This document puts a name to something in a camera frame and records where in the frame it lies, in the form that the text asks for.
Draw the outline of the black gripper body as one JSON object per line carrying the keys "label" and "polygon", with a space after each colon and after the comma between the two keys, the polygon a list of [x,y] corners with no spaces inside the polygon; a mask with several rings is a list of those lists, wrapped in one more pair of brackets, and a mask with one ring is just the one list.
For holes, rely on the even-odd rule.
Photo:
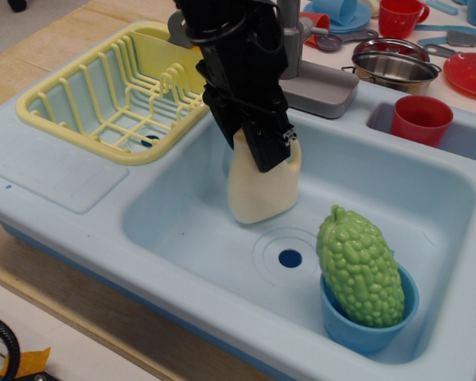
{"label": "black gripper body", "polygon": [[186,35],[203,60],[205,93],[232,101],[240,125],[253,114],[286,113],[278,84],[287,67],[284,37],[271,1],[178,1]]}

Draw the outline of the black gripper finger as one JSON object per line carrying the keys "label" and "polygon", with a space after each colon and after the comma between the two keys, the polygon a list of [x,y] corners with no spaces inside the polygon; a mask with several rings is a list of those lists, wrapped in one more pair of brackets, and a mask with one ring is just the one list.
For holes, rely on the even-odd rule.
{"label": "black gripper finger", "polygon": [[234,149],[234,135],[241,128],[234,103],[218,93],[204,93],[203,101],[209,107],[228,145]]}
{"label": "black gripper finger", "polygon": [[289,158],[291,141],[297,138],[286,113],[253,114],[242,129],[255,164],[262,173]]}

